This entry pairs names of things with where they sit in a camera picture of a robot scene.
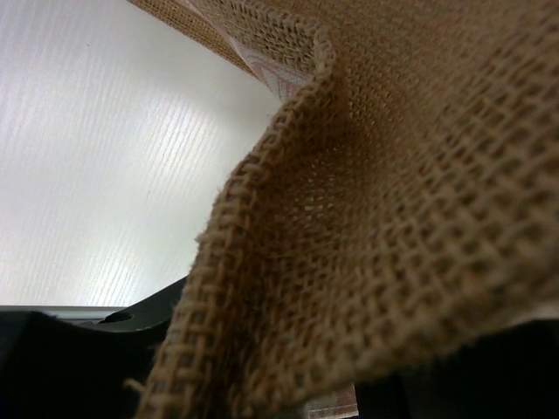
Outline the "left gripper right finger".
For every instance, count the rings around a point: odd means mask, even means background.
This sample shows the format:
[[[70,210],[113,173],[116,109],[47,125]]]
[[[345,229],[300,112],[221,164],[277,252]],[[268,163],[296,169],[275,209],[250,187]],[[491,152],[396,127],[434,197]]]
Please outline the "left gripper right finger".
[[[556,418],[558,322],[515,326],[355,394],[361,418]]]

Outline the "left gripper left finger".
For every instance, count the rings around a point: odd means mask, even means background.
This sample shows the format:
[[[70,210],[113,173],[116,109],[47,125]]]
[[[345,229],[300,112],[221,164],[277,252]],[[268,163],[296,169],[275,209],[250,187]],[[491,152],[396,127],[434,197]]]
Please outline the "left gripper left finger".
[[[1,313],[3,418],[129,418],[185,282],[98,322],[32,310]]]

